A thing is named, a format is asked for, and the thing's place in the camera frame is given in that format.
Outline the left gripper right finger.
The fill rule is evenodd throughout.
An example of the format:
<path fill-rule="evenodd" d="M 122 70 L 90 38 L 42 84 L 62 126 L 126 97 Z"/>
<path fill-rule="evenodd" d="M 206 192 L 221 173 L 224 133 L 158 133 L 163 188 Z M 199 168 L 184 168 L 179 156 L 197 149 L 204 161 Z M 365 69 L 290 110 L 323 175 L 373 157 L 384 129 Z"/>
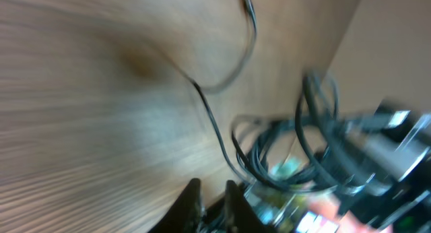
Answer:
<path fill-rule="evenodd" d="M 227 233 L 268 232 L 233 180 L 226 182 L 224 200 Z"/>

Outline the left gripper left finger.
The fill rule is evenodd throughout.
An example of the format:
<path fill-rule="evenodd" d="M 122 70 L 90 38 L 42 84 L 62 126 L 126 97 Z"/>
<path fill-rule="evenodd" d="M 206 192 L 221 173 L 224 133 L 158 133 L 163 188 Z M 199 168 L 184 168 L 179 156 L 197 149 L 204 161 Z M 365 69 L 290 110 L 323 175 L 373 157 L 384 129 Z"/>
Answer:
<path fill-rule="evenodd" d="M 192 178 L 164 217 L 149 233 L 195 233 L 204 209 L 201 201 L 201 181 Z"/>

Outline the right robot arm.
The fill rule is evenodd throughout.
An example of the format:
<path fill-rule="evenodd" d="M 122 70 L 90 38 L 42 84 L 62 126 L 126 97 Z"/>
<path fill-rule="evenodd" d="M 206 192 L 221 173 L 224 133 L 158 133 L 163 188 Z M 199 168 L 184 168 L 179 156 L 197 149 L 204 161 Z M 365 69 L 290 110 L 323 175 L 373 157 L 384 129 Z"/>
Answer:
<path fill-rule="evenodd" d="M 303 126 L 317 127 L 326 148 L 309 165 L 281 182 L 287 190 L 314 181 L 318 191 L 331 190 L 340 204 L 338 215 L 351 212 L 362 224 L 394 232 L 430 231 L 430 115 L 382 103 L 373 115 L 347 120 L 310 115 L 275 121 L 250 150 L 254 164 L 267 171 L 266 157 L 275 140 L 295 131 L 308 151 Z"/>

